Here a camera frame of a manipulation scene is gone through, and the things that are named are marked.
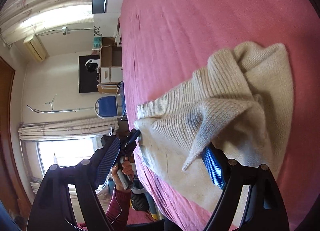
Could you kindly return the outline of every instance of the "red cloth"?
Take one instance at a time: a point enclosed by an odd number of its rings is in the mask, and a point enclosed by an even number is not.
[[[125,226],[127,225],[130,199],[131,193],[121,192],[116,188],[114,189],[110,205],[106,212],[106,216],[110,223],[112,223],[114,219],[116,219],[116,221],[114,221],[112,224],[112,227],[115,231],[124,231]],[[78,227],[82,230],[88,230],[85,223],[79,223]]]

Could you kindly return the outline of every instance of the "window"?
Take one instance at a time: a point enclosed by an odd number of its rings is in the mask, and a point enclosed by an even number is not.
[[[43,174],[52,164],[60,167],[77,165],[83,159],[90,158],[96,149],[102,148],[98,146],[100,144],[96,138],[38,142]]]

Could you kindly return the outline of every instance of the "cable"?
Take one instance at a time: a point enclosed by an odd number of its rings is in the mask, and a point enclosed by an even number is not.
[[[75,28],[75,29],[68,29],[67,31],[78,31],[78,30],[92,30],[92,31],[94,31],[93,28]],[[51,35],[51,34],[60,33],[60,32],[62,32],[62,29],[53,29],[53,30],[37,33],[36,36],[46,36],[46,35]]]
[[[101,49],[102,49],[103,47],[110,47],[110,46],[116,46],[116,45],[117,45],[117,42],[115,42],[115,43],[112,44],[112,45],[101,46],[101,47],[99,47],[99,51],[101,51]]]
[[[112,221],[111,225],[113,224],[113,222],[115,222],[115,221],[117,220],[117,218],[118,218],[118,217],[121,215],[121,213],[122,213],[122,207],[120,206],[120,204],[119,204],[119,202],[118,202],[118,199],[117,199],[116,194],[115,194],[115,199],[116,199],[116,201],[117,201],[117,203],[118,203],[118,206],[120,207],[120,213],[119,213],[119,215],[117,215],[117,217]]]

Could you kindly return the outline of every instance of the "bed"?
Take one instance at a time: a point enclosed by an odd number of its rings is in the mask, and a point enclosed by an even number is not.
[[[216,50],[244,41],[284,43],[294,80],[294,112],[277,179],[291,230],[320,191],[320,19],[309,0],[124,0],[124,84],[130,127],[138,104],[154,100],[206,65]],[[188,201],[142,164],[139,178],[162,213],[183,230],[202,230],[211,212]]]

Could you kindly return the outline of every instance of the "hand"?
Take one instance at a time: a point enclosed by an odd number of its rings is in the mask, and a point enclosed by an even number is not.
[[[122,163],[122,168],[123,168],[122,172],[125,175],[128,175],[131,180],[133,180],[134,172],[132,169],[132,165],[129,162],[129,159],[127,157],[125,157],[124,160],[125,160],[125,162]],[[124,190],[124,187],[121,183],[121,180],[119,179],[119,176],[117,174],[118,169],[119,169],[118,165],[115,165],[115,166],[113,166],[113,168],[111,170],[111,175],[112,175],[114,183],[116,184],[116,189],[119,191],[127,192],[127,193],[131,192],[131,189]]]

